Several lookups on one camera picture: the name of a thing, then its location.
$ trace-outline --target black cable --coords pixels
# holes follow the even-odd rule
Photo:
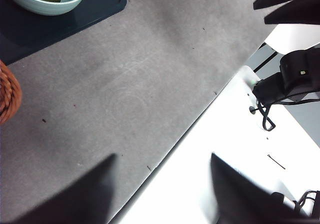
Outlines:
[[[313,197],[310,197],[310,196],[307,196],[305,199],[310,199],[310,200],[312,200],[312,201],[316,201],[316,199],[314,199]]]
[[[298,203],[300,204],[300,207],[303,207],[305,205],[307,199],[311,199],[315,201],[314,198],[308,196],[310,193],[317,193],[317,192],[315,190],[306,191],[298,201]]]
[[[257,107],[258,107],[259,112],[260,112],[260,113],[262,114],[262,116],[263,116],[263,121],[262,121],[263,129],[265,129],[265,130],[268,131],[268,132],[272,131],[272,130],[276,127],[276,125],[275,125],[274,122],[268,117],[269,111],[270,111],[270,108],[271,108],[271,105],[262,106],[262,105],[261,105],[261,102],[258,101]],[[269,129],[268,129],[267,126],[266,126],[267,121],[268,121],[269,124],[271,125],[271,127],[270,127]]]
[[[259,71],[261,68],[264,67],[264,65],[266,65],[268,62],[270,62],[276,55],[278,54],[278,52],[274,52],[271,56],[269,56],[267,59],[265,59],[260,65],[258,65],[256,67],[256,69],[253,70],[253,72],[257,72]]]
[[[306,100],[300,100],[300,101],[283,101],[285,99],[288,99],[288,98],[291,98],[291,97],[294,97],[294,96],[306,95],[306,94],[309,94],[309,93],[316,93],[316,92],[319,92],[319,91],[320,91],[320,89],[316,89],[316,90],[312,90],[312,91],[305,91],[305,92],[301,92],[301,93],[297,93],[297,94],[293,94],[293,95],[288,95],[288,96],[286,96],[286,97],[284,97],[282,99],[278,99],[278,100],[272,102],[271,104],[269,104],[267,106],[262,106],[260,100],[257,100],[258,101],[258,104],[257,104],[258,108],[251,110],[251,113],[253,113],[254,111],[259,110],[260,113],[263,116],[263,121],[262,121],[263,129],[268,131],[268,132],[270,132],[276,127],[276,125],[270,120],[270,118],[268,118],[269,111],[270,111],[270,108],[271,108],[272,105],[294,106],[294,105],[300,105],[300,104],[306,104],[306,103],[320,102],[320,98],[318,98],[318,99],[306,99]],[[269,129],[266,128],[266,122],[267,121],[271,125],[271,128],[269,128]]]

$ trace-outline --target orange woven basket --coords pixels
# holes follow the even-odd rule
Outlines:
[[[18,111],[22,91],[18,80],[0,60],[0,125],[12,118]]]

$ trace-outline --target dark tray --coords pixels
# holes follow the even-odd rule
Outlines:
[[[44,16],[0,0],[0,59],[7,65],[120,11],[127,0],[82,0],[72,11]]]

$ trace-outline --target white platform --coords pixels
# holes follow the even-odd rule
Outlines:
[[[239,70],[161,166],[122,224],[214,223],[212,152],[270,193],[297,200],[306,190],[319,189],[320,149],[289,112],[272,106],[269,116],[276,128],[271,132],[263,130],[259,112],[249,112],[256,103],[251,90],[258,80],[249,67]]]

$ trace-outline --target gray felt mat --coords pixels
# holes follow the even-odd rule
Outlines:
[[[253,1],[128,0],[10,65],[24,96],[1,130],[2,221],[111,153],[114,215],[271,31]]]

